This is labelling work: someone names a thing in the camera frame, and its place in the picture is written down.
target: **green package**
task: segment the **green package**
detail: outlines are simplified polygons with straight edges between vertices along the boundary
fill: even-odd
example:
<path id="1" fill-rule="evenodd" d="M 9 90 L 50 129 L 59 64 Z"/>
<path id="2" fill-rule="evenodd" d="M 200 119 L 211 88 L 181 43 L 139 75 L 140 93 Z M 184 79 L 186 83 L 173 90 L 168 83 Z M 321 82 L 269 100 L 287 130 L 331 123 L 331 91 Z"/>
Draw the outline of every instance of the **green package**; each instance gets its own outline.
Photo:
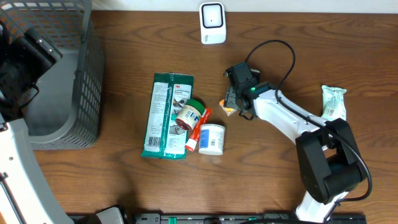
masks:
<path id="1" fill-rule="evenodd" d="M 193 76 L 155 73 L 142 157 L 185 159 L 188 132 L 175 119 L 192 92 Z"/>

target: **white container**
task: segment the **white container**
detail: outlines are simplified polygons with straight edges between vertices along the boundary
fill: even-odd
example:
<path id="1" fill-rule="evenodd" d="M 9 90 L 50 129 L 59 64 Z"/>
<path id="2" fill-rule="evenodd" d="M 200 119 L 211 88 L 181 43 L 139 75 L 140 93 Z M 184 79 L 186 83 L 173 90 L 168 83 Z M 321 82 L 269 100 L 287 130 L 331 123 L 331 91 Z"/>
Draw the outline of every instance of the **white container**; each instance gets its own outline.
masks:
<path id="1" fill-rule="evenodd" d="M 200 126 L 199 153 L 220 156 L 224 149 L 225 128 L 217 124 Z"/>

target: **plastic basket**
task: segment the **plastic basket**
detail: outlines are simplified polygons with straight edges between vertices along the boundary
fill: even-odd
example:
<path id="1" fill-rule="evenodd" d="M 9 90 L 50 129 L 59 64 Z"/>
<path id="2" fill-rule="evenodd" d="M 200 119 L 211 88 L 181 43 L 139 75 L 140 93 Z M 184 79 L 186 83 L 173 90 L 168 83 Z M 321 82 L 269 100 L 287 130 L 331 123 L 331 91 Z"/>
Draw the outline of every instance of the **plastic basket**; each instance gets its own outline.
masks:
<path id="1" fill-rule="evenodd" d="M 25 112 L 34 149 L 81 149 L 96 141 L 105 58 L 90 15 L 90 0 L 0 3 L 13 40 L 34 27 L 63 54 L 38 80 L 40 94 Z"/>

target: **wood grain surface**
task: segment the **wood grain surface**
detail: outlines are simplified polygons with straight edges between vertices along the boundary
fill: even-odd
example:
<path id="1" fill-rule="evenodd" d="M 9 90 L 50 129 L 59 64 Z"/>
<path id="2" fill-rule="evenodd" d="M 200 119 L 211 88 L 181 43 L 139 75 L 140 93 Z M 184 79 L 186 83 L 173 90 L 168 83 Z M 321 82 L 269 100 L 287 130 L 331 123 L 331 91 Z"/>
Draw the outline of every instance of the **wood grain surface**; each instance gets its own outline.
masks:
<path id="1" fill-rule="evenodd" d="M 337 212 L 364 213 L 368 223 L 398 222 L 398 16 L 377 14 L 227 13 L 227 38 L 200 42 L 195 12 L 95 11 L 106 51 L 101 128 L 94 147 L 37 151 L 55 197 L 68 213 L 121 203 L 133 212 L 262 213 L 293 210 L 303 198 L 292 142 L 265 121 L 227 117 L 218 102 L 224 70 L 264 40 L 289 42 L 297 65 L 284 94 L 321 115 L 321 86 L 346 88 L 345 105 L 359 150 L 373 175 L 372 195 Z M 262 80 L 278 83 L 289 50 L 270 44 L 252 55 Z M 141 157 L 155 72 L 195 76 L 195 98 L 227 127 L 224 154 L 188 153 L 182 161 Z M 366 190 L 362 183 L 350 197 Z"/>

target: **white wall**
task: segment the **white wall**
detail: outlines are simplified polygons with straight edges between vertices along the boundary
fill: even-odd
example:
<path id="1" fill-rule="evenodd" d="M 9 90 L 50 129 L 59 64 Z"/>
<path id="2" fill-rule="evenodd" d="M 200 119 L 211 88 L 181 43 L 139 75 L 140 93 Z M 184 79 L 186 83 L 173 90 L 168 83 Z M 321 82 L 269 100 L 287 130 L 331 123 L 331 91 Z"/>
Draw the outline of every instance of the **white wall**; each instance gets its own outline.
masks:
<path id="1" fill-rule="evenodd" d="M 204 0 L 92 0 L 97 10 L 197 11 Z M 398 13 L 398 0 L 222 0 L 229 12 Z"/>

